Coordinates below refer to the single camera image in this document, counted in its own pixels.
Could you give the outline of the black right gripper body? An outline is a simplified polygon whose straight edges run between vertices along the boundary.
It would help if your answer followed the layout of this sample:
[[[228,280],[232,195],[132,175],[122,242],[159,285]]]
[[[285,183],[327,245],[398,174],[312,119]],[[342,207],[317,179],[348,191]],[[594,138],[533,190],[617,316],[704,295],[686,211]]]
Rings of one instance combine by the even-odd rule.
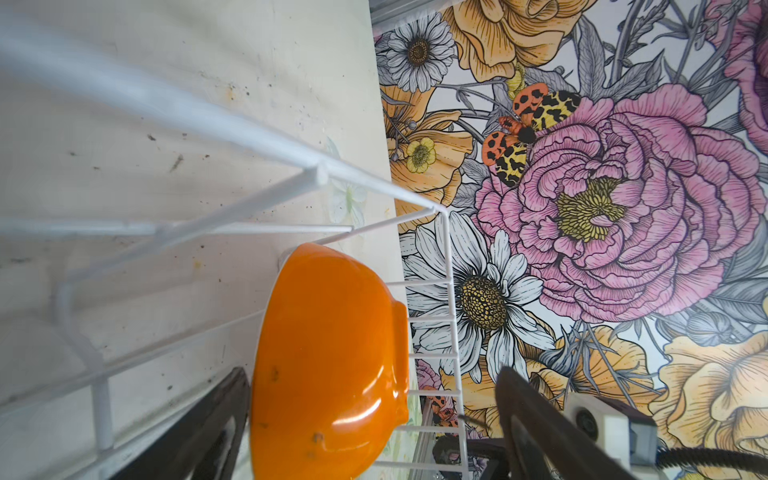
[[[460,458],[457,436],[438,437],[432,455],[437,465],[457,465]],[[503,441],[500,439],[467,439],[467,460],[473,479],[505,480],[509,467]]]

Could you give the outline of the aluminium corner post right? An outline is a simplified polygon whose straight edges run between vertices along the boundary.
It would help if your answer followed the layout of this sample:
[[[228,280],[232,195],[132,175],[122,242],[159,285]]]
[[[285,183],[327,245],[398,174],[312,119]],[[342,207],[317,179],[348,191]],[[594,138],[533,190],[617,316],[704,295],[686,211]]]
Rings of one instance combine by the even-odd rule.
[[[456,4],[454,0],[370,0],[369,10],[372,23],[384,24],[408,16],[421,15]]]

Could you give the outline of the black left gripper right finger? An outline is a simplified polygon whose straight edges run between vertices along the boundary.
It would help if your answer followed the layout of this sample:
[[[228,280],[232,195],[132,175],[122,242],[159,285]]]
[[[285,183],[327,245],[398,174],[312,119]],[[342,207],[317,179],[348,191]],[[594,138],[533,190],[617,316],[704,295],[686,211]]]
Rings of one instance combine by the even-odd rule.
[[[630,479],[632,475],[579,431],[512,367],[499,372],[495,400],[513,479]]]

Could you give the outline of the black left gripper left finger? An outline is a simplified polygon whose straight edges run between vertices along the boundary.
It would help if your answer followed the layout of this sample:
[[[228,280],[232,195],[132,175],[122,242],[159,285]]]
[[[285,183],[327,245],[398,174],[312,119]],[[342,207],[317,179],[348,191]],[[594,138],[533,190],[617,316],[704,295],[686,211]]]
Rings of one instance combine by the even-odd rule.
[[[230,479],[247,426],[251,390],[234,368],[115,479]]]

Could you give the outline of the orange plastic bowl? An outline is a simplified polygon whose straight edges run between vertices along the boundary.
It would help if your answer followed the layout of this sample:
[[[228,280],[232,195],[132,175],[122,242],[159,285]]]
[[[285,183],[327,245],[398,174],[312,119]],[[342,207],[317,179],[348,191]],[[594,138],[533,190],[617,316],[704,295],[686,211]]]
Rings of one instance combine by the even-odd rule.
[[[409,417],[408,311],[359,261],[305,243],[260,332],[249,444],[257,479],[354,479]]]

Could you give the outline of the white wire dish rack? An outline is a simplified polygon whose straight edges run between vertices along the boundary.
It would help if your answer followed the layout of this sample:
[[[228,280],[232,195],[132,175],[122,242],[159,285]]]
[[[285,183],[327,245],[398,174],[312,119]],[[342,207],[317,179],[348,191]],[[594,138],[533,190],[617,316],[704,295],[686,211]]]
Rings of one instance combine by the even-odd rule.
[[[205,234],[285,233],[285,224],[250,220],[254,211],[267,209],[318,190],[330,179],[344,180],[388,197],[417,206],[417,217],[446,217],[442,205],[368,174],[343,160],[272,129],[260,122],[207,102],[162,79],[128,66],[91,47],[55,33],[12,12],[1,17],[1,67],[16,76],[54,89],[104,103],[156,120],[185,133],[229,142],[280,163],[295,166],[298,173],[259,190],[243,200],[183,222],[152,223],[119,220],[35,220],[5,218],[5,236],[135,236],[138,243],[114,257],[67,273],[54,290],[53,318],[64,340],[83,361],[85,373],[5,403],[1,412],[10,415],[71,392],[88,388],[97,444],[96,458],[77,472],[78,478],[97,473],[106,478],[123,448],[114,442],[110,379],[165,354],[204,339],[211,329],[203,327],[177,340],[158,343],[146,350],[107,364],[90,341],[74,325],[72,294],[79,282],[100,276],[132,260],[193,240]]]

